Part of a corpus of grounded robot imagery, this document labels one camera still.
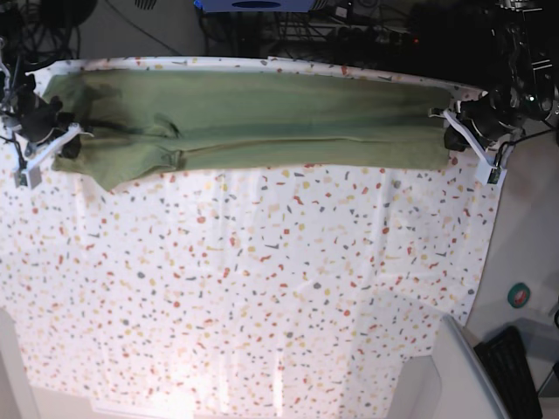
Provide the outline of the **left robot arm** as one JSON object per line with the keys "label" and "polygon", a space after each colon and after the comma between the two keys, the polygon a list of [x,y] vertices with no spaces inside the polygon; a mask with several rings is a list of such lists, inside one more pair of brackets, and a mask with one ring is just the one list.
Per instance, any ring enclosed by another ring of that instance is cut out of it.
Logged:
{"label": "left robot arm", "polygon": [[447,78],[477,87],[457,118],[488,148],[524,124],[548,124],[558,94],[553,1],[458,1],[446,14]]}

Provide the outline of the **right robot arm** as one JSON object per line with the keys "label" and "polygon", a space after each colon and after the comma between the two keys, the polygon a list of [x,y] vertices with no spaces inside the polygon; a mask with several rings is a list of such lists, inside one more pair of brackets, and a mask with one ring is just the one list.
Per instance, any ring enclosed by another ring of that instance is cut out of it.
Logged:
{"label": "right robot arm", "polygon": [[9,49],[1,38],[1,139],[14,146],[21,165],[58,140],[77,123],[75,114],[63,110],[62,100],[43,99],[35,93],[33,74],[25,71],[24,57]]}

